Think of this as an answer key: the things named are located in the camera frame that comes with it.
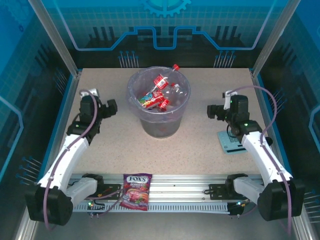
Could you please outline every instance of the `speckled countertop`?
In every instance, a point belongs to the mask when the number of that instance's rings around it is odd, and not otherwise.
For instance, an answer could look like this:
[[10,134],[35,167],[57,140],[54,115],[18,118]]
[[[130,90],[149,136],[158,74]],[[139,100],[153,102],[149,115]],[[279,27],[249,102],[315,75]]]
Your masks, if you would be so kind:
[[[106,103],[115,99],[118,113],[104,119],[90,147],[83,154],[74,173],[123,174],[150,173],[161,175],[258,174],[248,153],[227,155],[217,132],[225,122],[209,119],[207,105],[223,105],[222,92],[252,85],[247,68],[182,68],[190,82],[191,96],[179,130],[171,137],[157,139],[143,130],[141,123],[128,109],[126,88],[137,68],[85,68],[80,89],[97,88]],[[263,128],[264,121],[254,89],[240,92],[249,99],[250,118]],[[75,95],[68,124],[79,112],[80,96]],[[161,145],[163,152],[157,151]]]

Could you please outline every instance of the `fox's candy bag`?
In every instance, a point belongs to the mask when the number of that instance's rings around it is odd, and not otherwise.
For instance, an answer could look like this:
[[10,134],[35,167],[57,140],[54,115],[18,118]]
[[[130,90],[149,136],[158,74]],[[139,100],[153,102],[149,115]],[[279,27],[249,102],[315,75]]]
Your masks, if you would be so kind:
[[133,210],[148,210],[149,189],[152,174],[124,174],[125,194],[120,206]]

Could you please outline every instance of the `enclosure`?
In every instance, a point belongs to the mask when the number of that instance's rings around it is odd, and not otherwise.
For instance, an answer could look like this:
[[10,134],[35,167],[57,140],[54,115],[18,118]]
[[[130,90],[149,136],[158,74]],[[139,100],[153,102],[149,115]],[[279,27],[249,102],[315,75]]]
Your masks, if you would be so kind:
[[[320,2],[312,0],[0,1],[1,239],[125,239],[155,224],[160,230],[152,229],[141,239],[318,239],[319,11]],[[147,144],[134,117],[123,110],[125,84],[140,68],[173,64],[190,80],[191,96],[179,135],[163,143],[169,148],[180,141],[182,153],[172,156],[176,162],[168,158],[155,165],[141,160],[144,168],[130,168],[130,154],[133,160],[147,159],[152,151],[128,148],[119,154],[124,144]],[[101,89],[104,100],[118,102],[119,113],[103,123],[100,145],[92,147],[101,151],[95,159],[106,155],[101,149],[114,148],[110,158],[82,161],[73,180],[86,170],[116,182],[125,172],[149,170],[159,186],[170,189],[174,180],[174,186],[188,185],[196,195],[199,185],[223,183],[234,172],[261,181],[248,153],[230,156],[221,150],[217,132],[225,131],[225,125],[205,120],[206,106],[214,100],[221,103],[223,91],[252,84],[276,97],[278,115],[268,131],[272,150],[310,193],[301,216],[292,218],[291,237],[282,228],[286,221],[265,222],[257,211],[239,220],[194,211],[114,212],[100,221],[74,212],[66,226],[50,233],[43,223],[29,219],[25,190],[58,155],[66,128],[79,110],[80,88]],[[274,110],[271,99],[260,90],[244,93],[252,99],[252,116],[268,125]],[[124,131],[136,138],[126,137]],[[92,156],[92,149],[85,156]],[[194,160],[178,160],[187,155],[201,159],[200,167],[194,167]],[[40,168],[33,169],[33,164]],[[170,192],[166,198],[180,204],[192,194],[187,191],[184,199]]]

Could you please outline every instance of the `trash bin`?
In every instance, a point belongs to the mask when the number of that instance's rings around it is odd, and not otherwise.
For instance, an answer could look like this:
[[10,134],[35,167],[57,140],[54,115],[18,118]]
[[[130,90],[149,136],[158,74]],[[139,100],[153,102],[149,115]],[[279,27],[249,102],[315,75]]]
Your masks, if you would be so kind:
[[190,97],[188,80],[182,73],[176,71],[170,76],[168,81],[169,84],[179,84],[181,89],[187,92],[180,101],[180,104],[173,106],[165,112],[147,110],[141,106],[137,98],[146,94],[150,89],[153,79],[159,74],[165,73],[168,69],[168,67],[163,66],[142,69],[130,77],[126,90],[126,100],[130,111],[140,118],[145,132],[155,138],[167,138],[178,130]]

